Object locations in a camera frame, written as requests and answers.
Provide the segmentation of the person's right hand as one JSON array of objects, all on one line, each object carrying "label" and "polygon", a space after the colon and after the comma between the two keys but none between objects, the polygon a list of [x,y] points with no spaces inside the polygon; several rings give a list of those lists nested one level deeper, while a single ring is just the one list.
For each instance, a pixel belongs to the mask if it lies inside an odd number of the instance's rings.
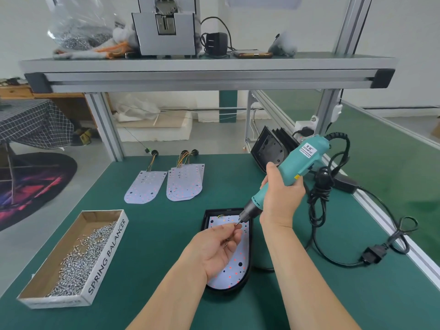
[{"label": "person's right hand", "polygon": [[269,229],[293,228],[293,216],[305,195],[303,177],[290,186],[283,183],[279,173],[279,187],[268,188],[260,223],[264,231]]}]

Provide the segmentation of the person's left hand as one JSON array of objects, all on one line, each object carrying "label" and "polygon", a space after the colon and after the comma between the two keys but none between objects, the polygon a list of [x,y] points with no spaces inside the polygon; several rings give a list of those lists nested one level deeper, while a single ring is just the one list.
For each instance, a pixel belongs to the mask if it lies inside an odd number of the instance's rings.
[{"label": "person's left hand", "polygon": [[[209,228],[197,233],[183,250],[179,261],[188,264],[190,270],[201,275],[206,284],[209,279],[216,276],[232,258],[241,241],[242,225],[234,234],[212,234]],[[228,246],[224,249],[224,242],[229,239]]]}]

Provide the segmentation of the teal electric screwdriver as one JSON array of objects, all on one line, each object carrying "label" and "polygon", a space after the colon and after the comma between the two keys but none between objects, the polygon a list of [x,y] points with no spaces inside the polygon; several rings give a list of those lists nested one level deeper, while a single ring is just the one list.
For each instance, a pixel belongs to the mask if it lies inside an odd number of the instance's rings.
[{"label": "teal electric screwdriver", "polygon": [[[330,148],[330,135],[315,135],[294,149],[287,158],[277,167],[286,186],[293,185],[300,176],[305,176],[309,168]],[[239,223],[246,223],[259,216],[264,207],[264,198],[267,193],[268,183],[266,183],[249,202],[244,210],[239,214]]]}]

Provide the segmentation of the person's left forearm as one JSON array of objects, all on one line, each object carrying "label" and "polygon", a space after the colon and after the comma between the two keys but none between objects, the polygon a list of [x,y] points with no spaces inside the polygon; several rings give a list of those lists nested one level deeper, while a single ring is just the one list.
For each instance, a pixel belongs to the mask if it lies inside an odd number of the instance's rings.
[{"label": "person's left forearm", "polygon": [[189,330],[208,280],[227,262],[223,251],[184,250],[126,330]]}]

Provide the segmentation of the person's right forearm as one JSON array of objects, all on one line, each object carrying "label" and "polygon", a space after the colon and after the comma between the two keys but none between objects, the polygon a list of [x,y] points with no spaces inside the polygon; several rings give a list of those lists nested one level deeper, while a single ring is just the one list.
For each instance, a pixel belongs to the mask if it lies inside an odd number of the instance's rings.
[{"label": "person's right forearm", "polygon": [[260,216],[291,330],[361,330],[293,230],[292,218]]}]

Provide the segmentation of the black lamp housing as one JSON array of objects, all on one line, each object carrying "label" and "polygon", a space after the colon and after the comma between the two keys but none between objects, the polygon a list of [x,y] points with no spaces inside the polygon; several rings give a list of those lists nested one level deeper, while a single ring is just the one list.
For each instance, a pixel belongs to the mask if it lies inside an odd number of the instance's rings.
[{"label": "black lamp housing", "polygon": [[[239,214],[242,211],[243,211],[243,208],[208,209],[208,210],[205,211],[205,215],[203,217],[203,222],[202,222],[202,225],[201,225],[201,230],[203,231],[203,230],[206,230],[208,228],[219,226],[219,225],[223,225],[223,224],[226,224],[226,223],[237,223],[239,221]],[[251,251],[252,251],[252,254],[253,254],[253,240],[252,240]],[[232,293],[229,293],[229,294],[219,294],[219,293],[216,293],[216,292],[212,292],[209,289],[207,289],[207,290],[210,291],[211,293],[215,293],[215,294],[218,294],[218,295],[225,295],[226,296],[226,295],[237,294],[239,291],[242,290],[242,288],[237,290],[237,291],[234,291]]]}]

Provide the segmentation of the stack of black lamp housings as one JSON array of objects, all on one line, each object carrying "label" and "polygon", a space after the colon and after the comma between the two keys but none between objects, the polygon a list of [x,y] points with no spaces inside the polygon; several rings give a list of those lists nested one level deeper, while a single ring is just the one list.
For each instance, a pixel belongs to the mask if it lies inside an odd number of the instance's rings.
[{"label": "stack of black lamp housings", "polygon": [[268,162],[281,164],[299,146],[299,142],[283,127],[270,130],[265,126],[253,145],[250,154],[257,166],[266,174]]}]

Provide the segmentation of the white power strip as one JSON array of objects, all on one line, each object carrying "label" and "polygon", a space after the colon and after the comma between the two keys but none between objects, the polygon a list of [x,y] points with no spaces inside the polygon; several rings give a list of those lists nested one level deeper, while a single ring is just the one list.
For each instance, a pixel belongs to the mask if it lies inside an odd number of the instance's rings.
[{"label": "white power strip", "polygon": [[315,135],[318,119],[313,117],[309,121],[296,121],[294,124],[293,137],[299,141]]}]

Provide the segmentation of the black power supply brick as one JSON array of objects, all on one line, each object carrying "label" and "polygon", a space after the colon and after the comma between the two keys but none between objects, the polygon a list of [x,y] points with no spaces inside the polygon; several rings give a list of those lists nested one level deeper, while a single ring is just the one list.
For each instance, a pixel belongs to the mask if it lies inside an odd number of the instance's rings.
[{"label": "black power supply brick", "polygon": [[354,194],[360,188],[360,185],[354,179],[338,173],[333,177],[333,188],[347,194]]}]

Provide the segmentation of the green pillar base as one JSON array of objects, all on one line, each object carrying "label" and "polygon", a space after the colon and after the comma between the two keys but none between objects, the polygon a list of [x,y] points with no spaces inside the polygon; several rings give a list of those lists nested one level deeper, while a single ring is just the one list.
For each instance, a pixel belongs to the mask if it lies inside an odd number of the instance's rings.
[{"label": "green pillar base", "polygon": [[219,91],[219,122],[237,121],[238,91]]}]

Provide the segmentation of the white foam board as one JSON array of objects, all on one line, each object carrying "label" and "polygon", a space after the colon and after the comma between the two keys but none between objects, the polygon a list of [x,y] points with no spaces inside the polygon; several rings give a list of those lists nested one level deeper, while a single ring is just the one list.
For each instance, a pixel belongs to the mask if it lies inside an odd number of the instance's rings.
[{"label": "white foam board", "polygon": [[163,111],[152,120],[115,121],[122,142],[188,140],[193,116],[189,111]]}]

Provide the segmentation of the smartphone with brown case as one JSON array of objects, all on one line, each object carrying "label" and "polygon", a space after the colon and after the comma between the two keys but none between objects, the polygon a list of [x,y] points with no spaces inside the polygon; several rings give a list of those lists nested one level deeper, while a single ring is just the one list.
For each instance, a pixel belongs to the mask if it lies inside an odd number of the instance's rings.
[{"label": "smartphone with brown case", "polygon": [[271,59],[273,57],[272,52],[260,51],[257,49],[234,50],[231,53],[238,59]]}]

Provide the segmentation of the white cardboard box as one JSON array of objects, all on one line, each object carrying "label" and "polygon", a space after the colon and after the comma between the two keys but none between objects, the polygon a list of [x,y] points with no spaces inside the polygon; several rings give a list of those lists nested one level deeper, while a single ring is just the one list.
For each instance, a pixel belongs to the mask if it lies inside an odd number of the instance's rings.
[{"label": "white cardboard box", "polygon": [[[73,296],[47,297],[46,295],[58,282],[61,261],[73,250],[77,240],[84,234],[91,233],[94,228],[102,227],[113,221],[117,221],[116,226],[81,293]],[[90,306],[110,267],[128,223],[129,219],[122,209],[82,211],[18,295],[17,300],[30,309]]]}]

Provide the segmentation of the crumpled clear plastic bag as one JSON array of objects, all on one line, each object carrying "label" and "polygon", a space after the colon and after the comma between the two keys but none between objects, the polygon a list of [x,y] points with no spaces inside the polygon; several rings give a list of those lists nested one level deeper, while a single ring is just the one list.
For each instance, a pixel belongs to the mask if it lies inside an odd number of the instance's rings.
[{"label": "crumpled clear plastic bag", "polygon": [[288,31],[283,31],[276,35],[275,40],[268,48],[268,53],[274,56],[294,57],[298,48],[294,44],[294,40]]}]

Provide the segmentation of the black power adapter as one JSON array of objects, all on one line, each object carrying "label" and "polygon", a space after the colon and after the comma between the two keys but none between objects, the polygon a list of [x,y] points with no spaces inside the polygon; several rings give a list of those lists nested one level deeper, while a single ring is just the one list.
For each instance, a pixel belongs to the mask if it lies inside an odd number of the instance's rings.
[{"label": "black power adapter", "polygon": [[203,33],[200,42],[204,53],[200,59],[224,59],[228,55],[228,35],[226,33]]}]

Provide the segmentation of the pile of silver screws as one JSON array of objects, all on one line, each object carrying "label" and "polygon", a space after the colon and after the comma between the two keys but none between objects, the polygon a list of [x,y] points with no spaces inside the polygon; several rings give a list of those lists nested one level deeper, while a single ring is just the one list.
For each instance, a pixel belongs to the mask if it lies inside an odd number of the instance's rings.
[{"label": "pile of silver screws", "polygon": [[47,297],[79,295],[93,267],[101,255],[117,221],[94,228],[78,239],[67,256],[61,261],[58,282]]}]

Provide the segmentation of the clear plastic sheet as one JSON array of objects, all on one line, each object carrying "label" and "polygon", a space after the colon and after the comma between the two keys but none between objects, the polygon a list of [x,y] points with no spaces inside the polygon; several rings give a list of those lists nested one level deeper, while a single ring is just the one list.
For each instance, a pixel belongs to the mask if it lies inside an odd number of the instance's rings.
[{"label": "clear plastic sheet", "polygon": [[129,93],[118,100],[115,105],[115,120],[119,123],[154,120],[161,113],[156,104],[149,100],[140,100]]}]

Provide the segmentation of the yellow and black floor item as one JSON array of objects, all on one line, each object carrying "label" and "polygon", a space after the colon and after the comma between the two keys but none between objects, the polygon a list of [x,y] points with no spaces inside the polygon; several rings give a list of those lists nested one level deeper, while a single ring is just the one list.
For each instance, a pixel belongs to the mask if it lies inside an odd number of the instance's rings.
[{"label": "yellow and black floor item", "polygon": [[79,128],[72,134],[71,146],[86,146],[91,144],[92,132],[90,128]]}]

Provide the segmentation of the grey screw feeder machine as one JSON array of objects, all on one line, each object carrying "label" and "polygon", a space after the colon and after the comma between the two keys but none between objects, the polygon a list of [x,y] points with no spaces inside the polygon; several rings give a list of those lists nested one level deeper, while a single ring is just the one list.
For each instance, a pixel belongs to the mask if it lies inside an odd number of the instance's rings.
[{"label": "grey screw feeder machine", "polygon": [[200,0],[138,0],[138,5],[132,19],[142,56],[200,54]]}]

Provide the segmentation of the round dark patterned rug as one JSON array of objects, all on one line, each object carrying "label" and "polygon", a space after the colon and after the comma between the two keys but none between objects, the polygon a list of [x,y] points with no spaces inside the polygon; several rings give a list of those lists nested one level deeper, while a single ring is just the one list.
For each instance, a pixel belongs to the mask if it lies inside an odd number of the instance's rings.
[{"label": "round dark patterned rug", "polygon": [[77,172],[77,162],[60,153],[13,156],[14,187],[8,163],[0,164],[0,232],[19,223],[60,194]]}]

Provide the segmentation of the wooden bench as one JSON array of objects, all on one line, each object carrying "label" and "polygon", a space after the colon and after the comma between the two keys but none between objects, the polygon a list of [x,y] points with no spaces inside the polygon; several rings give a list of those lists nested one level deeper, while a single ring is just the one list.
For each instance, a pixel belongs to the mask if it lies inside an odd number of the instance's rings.
[{"label": "wooden bench", "polygon": [[34,93],[28,84],[0,84],[0,98],[13,99],[49,99],[68,119],[79,122],[82,127],[97,128],[91,109],[83,93]]}]

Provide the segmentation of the orange and white work gloves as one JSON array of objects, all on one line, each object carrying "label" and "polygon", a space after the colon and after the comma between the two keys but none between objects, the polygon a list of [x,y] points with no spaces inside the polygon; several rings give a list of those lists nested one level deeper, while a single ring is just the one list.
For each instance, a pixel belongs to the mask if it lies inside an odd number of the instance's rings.
[{"label": "orange and white work gloves", "polygon": [[103,60],[117,59],[125,57],[126,53],[134,52],[135,49],[127,41],[117,43],[114,39],[109,39],[96,48],[89,50],[61,51],[56,50],[52,55],[55,60]]}]

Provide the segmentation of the checkered dark tablecloth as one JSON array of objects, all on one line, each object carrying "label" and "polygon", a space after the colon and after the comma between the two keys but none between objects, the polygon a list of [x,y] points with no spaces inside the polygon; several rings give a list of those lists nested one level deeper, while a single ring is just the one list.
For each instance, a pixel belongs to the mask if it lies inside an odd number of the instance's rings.
[{"label": "checkered dark tablecloth", "polygon": [[38,149],[72,144],[74,125],[49,99],[4,100],[0,103],[0,145],[12,142]]}]

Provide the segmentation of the clear plastic bag of screws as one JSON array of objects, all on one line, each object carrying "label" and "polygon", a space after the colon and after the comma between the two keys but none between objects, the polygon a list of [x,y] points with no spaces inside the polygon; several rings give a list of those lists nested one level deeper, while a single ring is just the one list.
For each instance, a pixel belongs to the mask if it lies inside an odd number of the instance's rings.
[{"label": "clear plastic bag of screws", "polygon": [[134,40],[134,24],[122,19],[113,0],[56,0],[47,36],[61,53],[101,50]]}]

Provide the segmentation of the aluminium workbench frame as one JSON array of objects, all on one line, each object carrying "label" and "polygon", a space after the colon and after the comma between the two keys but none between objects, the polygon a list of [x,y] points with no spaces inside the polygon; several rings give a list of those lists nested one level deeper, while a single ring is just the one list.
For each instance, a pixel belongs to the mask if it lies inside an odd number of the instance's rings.
[{"label": "aluminium workbench frame", "polygon": [[271,120],[275,122],[277,127],[283,127],[290,134],[293,134],[295,131],[298,131],[304,127],[309,127],[312,130],[315,130],[318,122],[318,118],[315,115],[313,115],[309,121],[294,122],[263,91],[249,91],[247,97],[243,147],[243,150],[245,150],[247,153],[251,152],[252,147],[260,136],[260,132],[258,131],[255,122],[255,113],[257,110],[264,110]]}]

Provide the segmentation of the aluminium frame shelf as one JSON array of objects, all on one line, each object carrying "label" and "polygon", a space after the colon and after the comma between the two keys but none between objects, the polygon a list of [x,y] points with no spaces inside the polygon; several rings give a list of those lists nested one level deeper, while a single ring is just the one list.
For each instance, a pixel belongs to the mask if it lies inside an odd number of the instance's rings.
[{"label": "aluminium frame shelf", "polygon": [[38,93],[387,88],[398,60],[300,52],[271,59],[22,60]]}]

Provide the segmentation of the aluminium frame post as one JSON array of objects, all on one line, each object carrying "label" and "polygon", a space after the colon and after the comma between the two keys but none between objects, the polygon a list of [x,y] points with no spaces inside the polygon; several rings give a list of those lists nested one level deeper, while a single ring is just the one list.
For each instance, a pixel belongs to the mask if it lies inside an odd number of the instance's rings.
[{"label": "aluminium frame post", "polygon": [[106,93],[85,93],[84,95],[110,160],[122,162],[125,155]]},{"label": "aluminium frame post", "polygon": [[[349,0],[348,8],[334,47],[336,56],[355,54],[372,0]],[[331,117],[336,105],[340,104],[343,89],[324,89],[316,111],[315,134],[324,135],[332,123]]]}]

